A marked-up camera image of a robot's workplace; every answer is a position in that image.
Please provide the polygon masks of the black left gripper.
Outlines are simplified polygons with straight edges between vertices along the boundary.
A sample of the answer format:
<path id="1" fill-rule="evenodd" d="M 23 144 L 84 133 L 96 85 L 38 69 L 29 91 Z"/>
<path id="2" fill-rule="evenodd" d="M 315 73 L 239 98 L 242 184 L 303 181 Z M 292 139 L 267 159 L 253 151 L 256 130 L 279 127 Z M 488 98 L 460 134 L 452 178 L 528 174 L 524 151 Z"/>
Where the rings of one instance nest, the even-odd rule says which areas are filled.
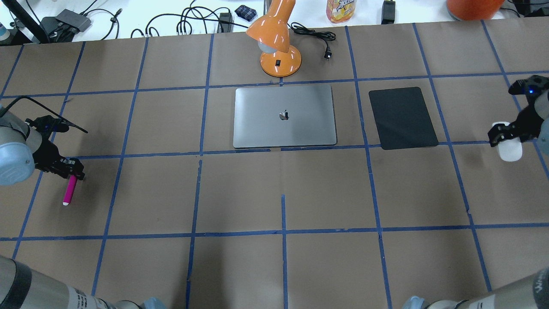
<path id="1" fill-rule="evenodd" d="M 79 181 L 85 179 L 84 165 L 80 160 L 61 156 L 57 146 L 48 139 L 42 140 L 37 151 L 33 153 L 33 160 L 36 170 L 67 176 L 67 179 L 76 178 Z"/>

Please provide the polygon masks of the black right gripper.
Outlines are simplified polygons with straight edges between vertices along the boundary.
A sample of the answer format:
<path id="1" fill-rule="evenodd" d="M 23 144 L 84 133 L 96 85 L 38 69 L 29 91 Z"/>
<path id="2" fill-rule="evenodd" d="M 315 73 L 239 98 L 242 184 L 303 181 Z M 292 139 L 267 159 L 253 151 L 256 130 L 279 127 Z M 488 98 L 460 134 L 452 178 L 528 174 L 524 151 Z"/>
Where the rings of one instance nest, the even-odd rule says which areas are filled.
<path id="1" fill-rule="evenodd" d="M 491 147 L 496 147 L 503 141 L 520 139 L 520 142 L 530 141 L 539 137 L 542 118 L 533 106 L 525 107 L 519 112 L 515 121 L 510 124 L 492 124 L 488 131 L 488 139 Z"/>

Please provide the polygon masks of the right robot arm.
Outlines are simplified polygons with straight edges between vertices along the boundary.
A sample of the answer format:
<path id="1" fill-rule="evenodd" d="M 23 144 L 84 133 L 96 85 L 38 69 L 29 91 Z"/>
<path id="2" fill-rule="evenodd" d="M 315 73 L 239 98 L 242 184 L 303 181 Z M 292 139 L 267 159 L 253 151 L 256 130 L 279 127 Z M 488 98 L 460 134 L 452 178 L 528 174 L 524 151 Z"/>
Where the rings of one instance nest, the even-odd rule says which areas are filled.
<path id="1" fill-rule="evenodd" d="M 548 90 L 524 91 L 528 106 L 515 121 L 495 122 L 488 132 L 491 147 L 496 147 L 502 160 L 517 160 L 522 142 L 535 139 L 538 147 L 548 152 Z M 471 300 L 440 300 L 427 303 L 421 297 L 410 297 L 404 309 L 546 309 L 548 308 L 548 268 L 526 276 L 481 297 Z"/>

